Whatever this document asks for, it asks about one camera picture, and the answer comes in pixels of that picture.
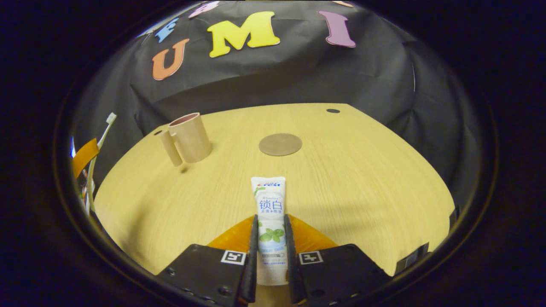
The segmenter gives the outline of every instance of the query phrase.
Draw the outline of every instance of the mug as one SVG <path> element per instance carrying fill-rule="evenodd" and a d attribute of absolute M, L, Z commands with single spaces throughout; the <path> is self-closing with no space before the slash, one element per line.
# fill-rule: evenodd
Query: mug
<path fill-rule="evenodd" d="M 160 136 L 174 166 L 181 165 L 182 159 L 188 163 L 199 162 L 212 151 L 200 113 L 191 113 L 172 121 Z"/>

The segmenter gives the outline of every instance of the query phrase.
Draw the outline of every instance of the white toothbrush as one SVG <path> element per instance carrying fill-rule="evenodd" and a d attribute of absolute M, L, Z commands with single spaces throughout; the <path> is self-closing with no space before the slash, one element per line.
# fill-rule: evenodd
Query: white toothbrush
<path fill-rule="evenodd" d="M 100 148 L 102 147 L 104 143 L 104 139 L 106 138 L 106 134 L 108 133 L 108 130 L 110 130 L 110 126 L 112 126 L 112 123 L 116 120 L 117 115 L 114 113 L 110 113 L 108 115 L 108 118 L 106 119 L 106 122 L 108 123 L 108 126 L 106 127 L 106 130 L 103 133 L 103 136 L 100 138 L 99 142 L 97 142 L 97 146 Z M 93 169 L 95 168 L 95 161 L 97 160 L 97 157 L 93 158 L 91 160 L 91 163 L 89 164 L 89 172 L 87 174 L 87 201 L 85 202 L 85 210 L 87 212 L 87 215 L 89 215 L 90 210 L 95 211 L 95 204 L 93 202 Z"/>

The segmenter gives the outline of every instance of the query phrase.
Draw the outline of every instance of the coaster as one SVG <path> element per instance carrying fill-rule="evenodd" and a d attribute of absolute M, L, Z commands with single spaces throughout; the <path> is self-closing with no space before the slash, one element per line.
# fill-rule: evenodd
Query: coaster
<path fill-rule="evenodd" d="M 270 156 L 286 156 L 301 148 L 301 139 L 289 133 L 272 134 L 260 141 L 260 150 Z"/>

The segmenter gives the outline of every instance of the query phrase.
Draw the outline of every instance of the pink letter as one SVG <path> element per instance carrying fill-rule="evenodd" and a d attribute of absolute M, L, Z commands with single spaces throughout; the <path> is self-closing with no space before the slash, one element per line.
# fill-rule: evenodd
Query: pink letter
<path fill-rule="evenodd" d="M 203 13 L 203 12 L 210 11 L 211 9 L 218 6 L 218 2 L 219 1 L 214 1 L 214 2 L 207 3 L 207 4 L 197 8 L 195 11 L 193 11 L 193 13 L 188 18 L 192 18 L 192 17 L 195 17 L 195 16 L 197 16 L 197 15 Z"/>
<path fill-rule="evenodd" d="M 345 24 L 347 18 L 345 16 L 330 11 L 318 11 L 318 13 L 326 18 L 328 30 L 330 31 L 330 36 L 326 38 L 326 41 L 329 44 L 350 48 L 357 46 L 349 37 L 349 31 L 347 31 L 347 25 Z"/>

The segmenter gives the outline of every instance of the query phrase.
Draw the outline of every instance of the toothpaste tube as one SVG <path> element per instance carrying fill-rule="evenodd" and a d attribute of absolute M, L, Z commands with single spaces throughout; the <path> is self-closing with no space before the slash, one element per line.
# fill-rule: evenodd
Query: toothpaste tube
<path fill-rule="evenodd" d="M 257 283 L 286 285 L 288 256 L 284 233 L 284 177 L 252 177 L 252 192 L 258 209 Z"/>

